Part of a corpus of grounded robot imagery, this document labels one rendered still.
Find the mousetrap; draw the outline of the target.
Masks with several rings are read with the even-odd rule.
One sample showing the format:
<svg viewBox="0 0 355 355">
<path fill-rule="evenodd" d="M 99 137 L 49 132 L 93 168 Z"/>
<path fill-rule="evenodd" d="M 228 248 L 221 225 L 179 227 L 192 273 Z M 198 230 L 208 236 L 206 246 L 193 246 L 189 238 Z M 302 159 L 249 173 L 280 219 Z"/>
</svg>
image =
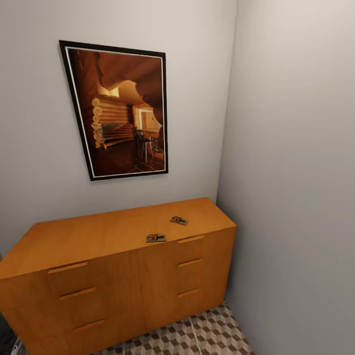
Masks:
<svg viewBox="0 0 355 355">
<path fill-rule="evenodd" d="M 151 234 L 147 235 L 146 243 L 166 242 L 166 234 Z"/>
<path fill-rule="evenodd" d="M 186 226 L 186 224 L 188 223 L 188 220 L 185 220 L 185 219 L 179 218 L 177 216 L 174 216 L 171 219 L 171 222 L 178 223 L 178 224 Z"/>
</svg>

